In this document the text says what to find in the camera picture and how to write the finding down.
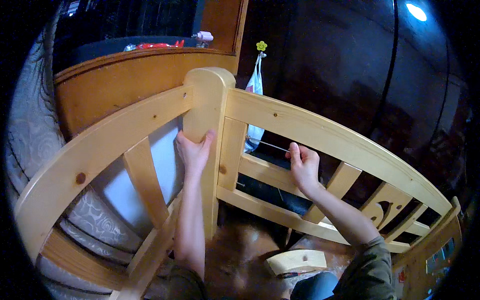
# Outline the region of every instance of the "plastic bag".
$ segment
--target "plastic bag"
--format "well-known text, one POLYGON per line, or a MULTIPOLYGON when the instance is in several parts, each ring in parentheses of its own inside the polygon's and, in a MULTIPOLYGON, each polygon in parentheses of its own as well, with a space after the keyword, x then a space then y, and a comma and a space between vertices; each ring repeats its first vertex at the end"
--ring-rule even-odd
MULTIPOLYGON (((266 54, 264 54, 263 52, 260 52, 258 54, 257 62, 255 63, 255 70, 253 71, 253 75, 248 81, 247 87, 245 88, 247 92, 252 92, 260 95, 264 94, 264 87, 262 85, 261 67, 262 67, 262 58, 264 58, 265 56, 266 54)), ((248 125, 247 135, 256 140, 261 140, 264 134, 264 131, 265 129, 262 129, 260 127, 248 125)), ((245 148, 243 151, 244 152, 253 151, 258 147, 258 144, 259 142, 247 140, 245 142, 245 148)))

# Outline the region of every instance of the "wooden bed frame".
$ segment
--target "wooden bed frame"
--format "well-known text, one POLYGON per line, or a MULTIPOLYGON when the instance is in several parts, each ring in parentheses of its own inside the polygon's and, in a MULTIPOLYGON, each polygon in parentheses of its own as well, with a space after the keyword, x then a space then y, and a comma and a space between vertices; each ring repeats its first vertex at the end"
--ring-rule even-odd
POLYGON ((326 185, 339 198, 361 172, 381 179, 383 183, 361 208, 378 228, 390 222, 412 198, 420 201, 415 210, 385 236, 390 251, 401 253, 399 264, 405 263, 426 243, 432 243, 436 234, 456 220, 460 210, 456 198, 450 203, 414 168, 373 141, 307 110, 236 89, 235 78, 225 69, 199 68, 186 74, 183 85, 120 109, 87 128, 36 173, 14 210, 33 263, 39 254, 45 256, 84 280, 113 289, 111 299, 142 297, 171 250, 176 208, 181 198, 165 205, 148 135, 178 116, 183 116, 185 135, 195 142, 210 128, 218 132, 202 177, 207 238, 215 234, 218 199, 221 199, 288 228, 347 244, 316 207, 302 218, 236 190, 238 173, 242 173, 305 197, 286 169, 243 153, 248 124, 340 159, 341 164, 326 185), (154 225, 125 270, 107 266, 55 225, 76 195, 120 156, 154 225), (378 204, 381 201, 390 203, 385 214, 378 204), (416 221, 427 207, 441 215, 431 227, 416 221), (395 241, 402 232, 419 237, 411 244, 395 241))

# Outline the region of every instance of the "wooden bed post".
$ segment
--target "wooden bed post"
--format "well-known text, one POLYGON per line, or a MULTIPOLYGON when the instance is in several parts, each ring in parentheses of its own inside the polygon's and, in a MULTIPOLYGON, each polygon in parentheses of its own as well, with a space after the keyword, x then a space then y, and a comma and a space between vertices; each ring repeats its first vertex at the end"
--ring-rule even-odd
POLYGON ((188 72, 183 84, 193 85, 193 107, 183 116, 185 136, 198 143, 208 129, 216 131, 216 140, 212 143, 202 175, 205 238, 211 239, 215 234, 218 214, 216 186, 227 94, 229 89, 235 87, 235 78, 225 69, 200 68, 188 72))

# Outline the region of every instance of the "wood knot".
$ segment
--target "wood knot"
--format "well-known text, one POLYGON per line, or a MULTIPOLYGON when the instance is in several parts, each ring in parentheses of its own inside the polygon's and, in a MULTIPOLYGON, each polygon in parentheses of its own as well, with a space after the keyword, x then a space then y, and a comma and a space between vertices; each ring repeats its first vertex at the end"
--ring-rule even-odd
POLYGON ((79 185, 84 184, 86 179, 87 179, 87 176, 85 175, 85 173, 80 172, 77 174, 77 177, 75 178, 75 183, 79 185))
POLYGON ((227 173, 227 168, 224 165, 220 165, 218 167, 218 171, 222 174, 226 174, 227 173))

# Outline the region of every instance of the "person's left hand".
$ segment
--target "person's left hand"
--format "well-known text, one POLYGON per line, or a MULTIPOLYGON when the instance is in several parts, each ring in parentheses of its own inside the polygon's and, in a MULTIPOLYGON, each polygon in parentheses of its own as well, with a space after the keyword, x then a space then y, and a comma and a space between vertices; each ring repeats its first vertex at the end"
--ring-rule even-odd
POLYGON ((210 145, 215 139, 215 131, 210 129, 204 139, 196 144, 183 135, 183 130, 177 134, 176 144, 180 157, 185 165, 185 179, 199 179, 208 160, 210 145))

